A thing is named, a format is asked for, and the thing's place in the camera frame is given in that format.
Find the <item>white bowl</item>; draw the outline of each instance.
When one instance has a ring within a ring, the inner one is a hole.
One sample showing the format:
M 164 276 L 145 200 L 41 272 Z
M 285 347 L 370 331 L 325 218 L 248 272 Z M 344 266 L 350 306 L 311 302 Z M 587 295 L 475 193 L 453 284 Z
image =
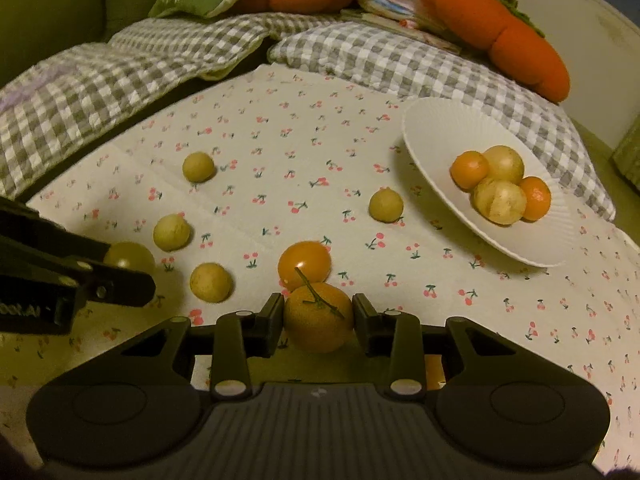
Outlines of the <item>white bowl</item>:
M 574 225 L 564 193 L 532 151 L 493 118 L 460 101 L 424 98 L 413 102 L 402 119 L 404 142 L 428 183 L 452 211 L 488 243 L 535 267 L 565 263 L 574 243 Z M 469 193 L 453 182 L 449 168 L 468 150 L 484 152 L 503 144 L 524 161 L 525 176 L 540 177 L 551 191 L 551 208 L 537 222 L 499 226 L 471 205 Z

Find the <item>gray and white checkered pillow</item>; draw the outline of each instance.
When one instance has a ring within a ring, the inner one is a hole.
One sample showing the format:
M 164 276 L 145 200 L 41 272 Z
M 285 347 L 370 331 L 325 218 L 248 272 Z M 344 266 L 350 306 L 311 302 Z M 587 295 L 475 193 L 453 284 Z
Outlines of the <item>gray and white checkered pillow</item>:
M 65 50 L 0 90 L 0 195 L 34 179 L 180 83 L 219 79 L 267 37 L 335 23 L 270 12 L 214 23 L 150 18 Z
M 445 97 L 482 110 L 524 142 L 562 186 L 612 221 L 616 209 L 565 111 L 491 69 L 399 34 L 342 22 L 282 40 L 271 62 L 398 97 Z

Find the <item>checkered cushion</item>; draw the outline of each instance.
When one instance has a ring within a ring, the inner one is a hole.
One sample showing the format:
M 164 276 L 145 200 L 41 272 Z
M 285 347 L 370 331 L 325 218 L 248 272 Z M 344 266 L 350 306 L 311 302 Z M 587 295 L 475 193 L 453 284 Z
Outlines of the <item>checkered cushion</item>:
M 603 218 L 616 209 L 569 117 L 555 104 L 491 69 L 361 23 L 289 36 L 270 61 L 335 75 L 399 97 L 446 97 L 482 110 L 524 142 L 560 184 Z
M 264 38 L 336 21 L 274 12 L 214 23 L 150 18 L 108 44 L 78 45 L 38 63 L 0 90 L 0 195 L 14 198 L 187 79 L 224 77 Z

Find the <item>white wall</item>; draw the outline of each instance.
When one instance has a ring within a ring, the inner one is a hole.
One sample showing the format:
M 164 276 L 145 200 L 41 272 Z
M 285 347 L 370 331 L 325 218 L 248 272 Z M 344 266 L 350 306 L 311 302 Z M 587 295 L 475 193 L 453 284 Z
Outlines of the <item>white wall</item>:
M 564 60 L 570 117 L 610 147 L 640 114 L 640 29 L 603 0 L 518 0 Z

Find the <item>tablecloth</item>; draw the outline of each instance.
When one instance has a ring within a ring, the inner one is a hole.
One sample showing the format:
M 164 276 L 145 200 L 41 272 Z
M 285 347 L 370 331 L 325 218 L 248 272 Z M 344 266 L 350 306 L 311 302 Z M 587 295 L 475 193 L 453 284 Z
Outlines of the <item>tablecloth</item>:
M 145 244 L 159 264 L 158 291 L 145 308 L 88 304 L 69 336 L 0 335 L 2 433 L 37 463 L 24 411 L 39 384 L 176 314 L 199 325 L 259 310 L 282 290 L 281 252 L 317 239 L 334 261 L 329 283 L 363 292 L 376 309 L 404 310 L 425 324 L 465 316 L 590 380 L 612 415 L 596 465 L 640 462 L 638 248 L 567 193 L 577 243 L 565 266 L 535 269 L 499 253 L 415 167 L 402 142 L 405 107 L 330 76 L 262 66 L 166 108 L 50 184 L 32 207 L 78 234 Z M 195 151 L 210 153 L 218 169 L 199 185 L 181 172 Z M 404 197 L 395 224 L 367 214 L 382 186 Z M 184 214 L 194 230 L 193 242 L 171 254 L 152 243 L 168 213 Z M 207 261 L 234 277 L 223 303 L 189 291 L 191 271 Z M 273 358 L 252 364 L 254 377 L 359 380 L 375 368 L 350 348 L 311 356 L 281 343 Z M 206 381 L 207 361 L 199 360 L 193 383 Z

